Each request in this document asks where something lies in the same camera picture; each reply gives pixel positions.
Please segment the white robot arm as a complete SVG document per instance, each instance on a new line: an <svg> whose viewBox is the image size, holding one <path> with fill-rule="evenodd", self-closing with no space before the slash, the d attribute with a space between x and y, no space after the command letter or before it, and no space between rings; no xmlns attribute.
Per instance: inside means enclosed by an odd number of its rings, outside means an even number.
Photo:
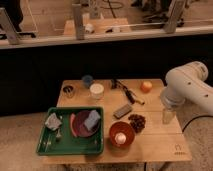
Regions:
<svg viewBox="0 0 213 171"><path fill-rule="evenodd" d="M169 124L185 100L190 100L213 115L213 87L208 78L207 66L199 61L187 63L169 70L165 76L166 87L160 94L164 105L162 123Z"/></svg>

